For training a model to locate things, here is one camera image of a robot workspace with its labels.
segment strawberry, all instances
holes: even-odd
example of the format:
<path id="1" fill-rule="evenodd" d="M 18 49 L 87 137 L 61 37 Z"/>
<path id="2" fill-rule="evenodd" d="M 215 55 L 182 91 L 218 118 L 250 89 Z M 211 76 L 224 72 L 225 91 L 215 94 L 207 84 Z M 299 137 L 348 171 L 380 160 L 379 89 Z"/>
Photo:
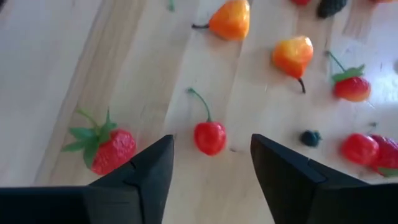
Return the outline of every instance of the strawberry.
<path id="1" fill-rule="evenodd" d="M 372 0 L 375 3 L 393 2 L 394 0 Z"/>
<path id="2" fill-rule="evenodd" d="M 83 149 L 87 168 L 98 175 L 106 175 L 131 159 L 136 151 L 136 141 L 130 132 L 116 129 L 116 123 L 109 118 L 109 110 L 102 126 L 83 110 L 76 112 L 86 117 L 93 128 L 70 128 L 70 134 L 77 141 L 66 145 L 63 152 Z"/>
<path id="3" fill-rule="evenodd" d="M 370 165 L 371 169 L 384 177 L 398 175 L 398 143 L 375 134 L 371 137 L 380 148 L 379 157 Z"/>
<path id="4" fill-rule="evenodd" d="M 307 5 L 311 0 L 291 0 L 293 3 L 298 4 L 299 6 Z"/>
<path id="5" fill-rule="evenodd" d="M 369 98 L 371 94 L 371 84 L 361 76 L 365 65 L 361 65 L 358 68 L 347 68 L 337 60 L 337 58 L 330 52 L 326 51 L 327 54 L 339 65 L 342 69 L 342 73 L 337 73 L 332 76 L 335 83 L 333 94 L 337 98 L 346 99 L 351 102 L 362 102 Z"/>

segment blueberry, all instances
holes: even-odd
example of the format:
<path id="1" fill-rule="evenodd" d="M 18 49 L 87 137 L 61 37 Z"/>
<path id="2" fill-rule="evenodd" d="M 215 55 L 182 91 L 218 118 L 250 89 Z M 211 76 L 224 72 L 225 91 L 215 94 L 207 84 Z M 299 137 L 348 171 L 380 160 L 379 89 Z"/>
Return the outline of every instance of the blueberry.
<path id="1" fill-rule="evenodd" d="M 306 130 L 300 135 L 300 142 L 309 147 L 317 147 L 322 140 L 318 131 Z"/>

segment green calyx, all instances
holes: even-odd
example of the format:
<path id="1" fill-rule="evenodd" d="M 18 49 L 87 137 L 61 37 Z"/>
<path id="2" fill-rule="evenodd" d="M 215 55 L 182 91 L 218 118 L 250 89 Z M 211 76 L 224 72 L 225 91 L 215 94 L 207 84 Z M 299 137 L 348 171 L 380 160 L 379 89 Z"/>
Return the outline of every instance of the green calyx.
<path id="1" fill-rule="evenodd" d="M 97 122 L 88 113 L 86 113 L 86 111 L 78 109 L 76 110 L 76 113 L 87 118 L 93 127 L 70 128 L 69 133 L 75 137 L 76 142 L 67 144 L 62 151 L 75 152 L 83 149 L 85 164 L 88 168 L 91 168 L 99 146 L 111 139 L 111 131 L 117 127 L 117 124 L 111 121 L 109 117 L 109 109 L 106 113 L 106 121 L 102 126 L 99 126 Z"/>
<path id="2" fill-rule="evenodd" d="M 397 177 L 398 176 L 398 169 L 390 169 L 390 168 L 384 168 L 384 167 L 378 167 L 377 169 L 383 175 L 383 177 Z"/>
<path id="3" fill-rule="evenodd" d="M 348 78 L 363 76 L 365 64 L 362 64 L 358 68 L 353 67 L 353 68 L 345 69 L 344 66 L 342 66 L 342 64 L 339 62 L 339 60 L 337 60 L 337 58 L 330 51 L 326 51 L 326 52 L 338 64 L 338 66 L 343 71 L 342 73 L 336 73 L 332 76 L 334 83 L 341 82 Z"/>
<path id="4" fill-rule="evenodd" d="M 208 105 L 207 105 L 205 99 L 203 99 L 203 97 L 201 97 L 201 95 L 200 95 L 198 92 L 196 92 L 193 88 L 188 88 L 188 89 L 187 89 L 187 92 L 188 92 L 188 93 L 191 93 L 191 94 L 194 94 L 194 95 L 196 95 L 197 97 L 199 97 L 199 99 L 202 101 L 202 103 L 203 103 L 203 104 L 205 105 L 205 107 L 206 107 L 206 111 L 207 111 L 207 122 L 212 122 L 211 114 L 210 114 L 210 109 L 209 109 L 209 107 L 208 107 Z"/>

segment light wood surface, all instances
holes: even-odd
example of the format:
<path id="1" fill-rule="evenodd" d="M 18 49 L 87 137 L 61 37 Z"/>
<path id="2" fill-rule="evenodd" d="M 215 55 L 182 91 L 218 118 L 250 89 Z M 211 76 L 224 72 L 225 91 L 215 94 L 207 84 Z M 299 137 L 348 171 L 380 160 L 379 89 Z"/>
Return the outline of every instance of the light wood surface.
<path id="1" fill-rule="evenodd" d="M 100 3 L 8 0 L 1 11 L 0 185 L 34 183 Z"/>
<path id="2" fill-rule="evenodd" d="M 56 4 L 66 5 L 51 2 L 57 2 L 48 3 L 55 9 Z M 334 18 L 321 21 L 315 18 L 316 0 L 305 8 L 288 0 L 253 0 L 247 38 L 226 42 L 190 28 L 192 22 L 206 23 L 224 0 L 175 0 L 175 12 L 160 0 L 76 2 L 82 18 L 62 11 L 55 13 L 61 19 L 51 20 L 52 45 L 35 42 L 38 29 L 31 28 L 32 34 L 17 39 L 14 36 L 21 33 L 0 27 L 0 40 L 8 37 L 14 43 L 0 42 L 10 52 L 0 60 L 2 80 L 10 79 L 0 86 L 0 121 L 5 123 L 0 140 L 7 143 L 0 158 L 2 185 L 30 185 L 34 177 L 35 185 L 81 185 L 98 178 L 85 168 L 81 154 L 60 153 L 61 146 L 72 140 L 67 127 L 88 125 L 73 114 L 77 106 L 98 119 L 110 106 L 111 117 L 133 133 L 139 150 L 165 134 L 175 135 L 174 176 L 164 223 L 273 223 L 252 168 L 252 133 L 370 183 L 397 181 L 352 165 L 338 154 L 339 143 L 349 133 L 365 133 L 372 122 L 378 123 L 375 133 L 398 139 L 397 3 L 372 7 L 367 1 L 353 0 Z M 19 7 L 22 13 L 25 8 Z M 76 23 L 78 31 L 61 26 L 69 20 L 87 24 Z M 270 64 L 275 44 L 295 35 L 309 36 L 315 48 L 303 78 L 306 95 L 297 81 Z M 77 37 L 78 43 L 72 44 Z M 24 53 L 23 47 L 31 52 Z M 42 54 L 34 53 L 36 47 Z M 75 57 L 71 53 L 62 58 L 72 50 Z M 329 63 L 325 50 L 332 50 L 347 67 L 366 64 L 365 77 L 373 88 L 369 101 L 333 98 L 330 76 L 339 68 Z M 7 62 L 10 55 L 15 59 Z M 228 147 L 216 157 L 193 146 L 193 127 L 206 119 L 206 113 L 197 99 L 185 93 L 190 86 L 227 128 Z M 318 149 L 298 142 L 306 129 L 321 133 Z"/>

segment blackberry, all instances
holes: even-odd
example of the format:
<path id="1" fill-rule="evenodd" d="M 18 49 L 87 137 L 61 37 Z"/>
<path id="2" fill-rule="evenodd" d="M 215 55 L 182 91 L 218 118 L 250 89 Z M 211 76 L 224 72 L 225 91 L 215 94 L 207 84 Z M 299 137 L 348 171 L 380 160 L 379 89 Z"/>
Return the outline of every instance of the blackberry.
<path id="1" fill-rule="evenodd" d="M 318 131 L 306 130 L 300 135 L 300 142 L 306 146 L 317 147 L 320 140 L 322 140 L 322 137 Z"/>
<path id="2" fill-rule="evenodd" d="M 317 15 L 325 19 L 340 12 L 347 5 L 347 0 L 322 0 L 318 6 Z"/>

